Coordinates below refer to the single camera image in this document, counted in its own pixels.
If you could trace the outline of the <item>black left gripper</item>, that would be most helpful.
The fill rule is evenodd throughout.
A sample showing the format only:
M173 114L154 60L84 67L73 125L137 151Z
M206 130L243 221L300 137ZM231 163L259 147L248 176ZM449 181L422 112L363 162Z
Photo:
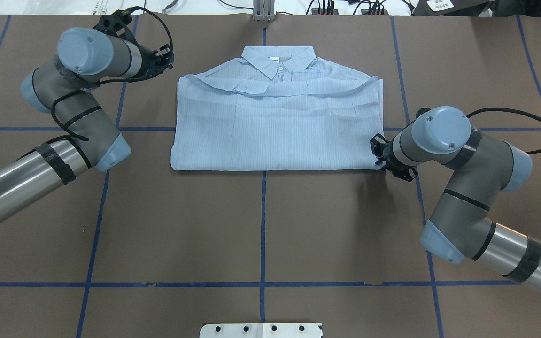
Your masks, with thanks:
M168 37L167 44L152 50L137 42L135 33L128 27L136 11L150 15L161 24ZM112 43L122 42L127 49L126 52L120 52L121 56L127 56L126 70L120 75L109 75L111 80L149 80L173 67L174 51L170 29L163 19L149 9L118 9L112 14L102 15L93 28L105 34Z

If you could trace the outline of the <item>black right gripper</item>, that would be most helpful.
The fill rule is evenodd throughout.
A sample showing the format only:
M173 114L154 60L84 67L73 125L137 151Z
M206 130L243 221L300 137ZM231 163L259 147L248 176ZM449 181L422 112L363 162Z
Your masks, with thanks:
M395 154L394 141L387 141L385 137L377 133L370 139L371 151L376 156L376 165L380 170L389 171L393 176L406 182L412 182L418 177L417 168L399 160Z

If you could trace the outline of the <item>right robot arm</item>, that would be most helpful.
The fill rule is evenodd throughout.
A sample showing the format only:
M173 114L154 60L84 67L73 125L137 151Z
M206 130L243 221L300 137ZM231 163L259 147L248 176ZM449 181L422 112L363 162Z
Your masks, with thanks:
M475 128L458 108L419 109L415 120L385 139L370 139L381 170L411 182L422 163L453 171L420 238L433 255L453 264L472 259L504 278L541 292L541 241L488 218L502 191L519 190L533 169L530 154Z

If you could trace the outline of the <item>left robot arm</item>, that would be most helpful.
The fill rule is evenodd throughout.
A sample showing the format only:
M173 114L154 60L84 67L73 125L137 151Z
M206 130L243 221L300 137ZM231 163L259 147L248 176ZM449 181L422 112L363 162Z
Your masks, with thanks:
M93 96L111 83L139 83L157 77L174 62L173 41L158 49L139 44L129 24L142 11L133 6L102 15L92 28L65 30L56 54L21 83L26 103L51 116L63 135L47 140L0 170L0 223L88 169L111 169L131 155L119 128Z

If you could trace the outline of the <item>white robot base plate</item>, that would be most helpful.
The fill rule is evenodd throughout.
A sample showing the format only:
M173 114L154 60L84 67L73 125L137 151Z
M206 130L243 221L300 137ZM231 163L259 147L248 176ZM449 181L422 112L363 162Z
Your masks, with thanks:
M200 338L322 338L321 323L209 323Z

